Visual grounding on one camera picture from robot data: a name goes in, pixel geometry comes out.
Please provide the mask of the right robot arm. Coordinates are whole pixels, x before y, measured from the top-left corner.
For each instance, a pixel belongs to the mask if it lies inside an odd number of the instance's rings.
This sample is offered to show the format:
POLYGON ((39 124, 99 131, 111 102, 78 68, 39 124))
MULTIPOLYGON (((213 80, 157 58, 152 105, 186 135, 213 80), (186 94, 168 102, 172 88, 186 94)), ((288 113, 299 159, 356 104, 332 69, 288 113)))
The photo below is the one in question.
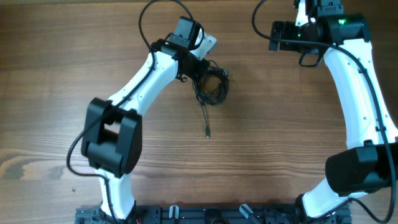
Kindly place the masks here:
POLYGON ((325 178, 298 198, 303 221, 321 222, 361 197, 390 189, 387 223, 397 201, 397 128, 373 65, 368 23, 340 1, 295 1, 295 21, 275 21, 271 50, 316 55, 329 69, 343 110, 346 150, 329 157, 325 178))

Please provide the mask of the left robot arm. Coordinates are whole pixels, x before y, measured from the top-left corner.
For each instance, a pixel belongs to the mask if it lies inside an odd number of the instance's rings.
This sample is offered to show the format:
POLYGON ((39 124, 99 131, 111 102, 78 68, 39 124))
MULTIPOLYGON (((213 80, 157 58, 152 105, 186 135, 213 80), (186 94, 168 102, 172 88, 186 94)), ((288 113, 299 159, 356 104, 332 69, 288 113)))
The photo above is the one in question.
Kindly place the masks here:
POLYGON ((200 79, 210 66, 205 57, 216 45, 201 24, 181 17, 174 32, 150 44, 145 64, 121 90, 88 105, 81 154, 100 179, 100 220, 131 222, 136 200, 130 174, 142 152, 143 117, 169 83, 200 79))

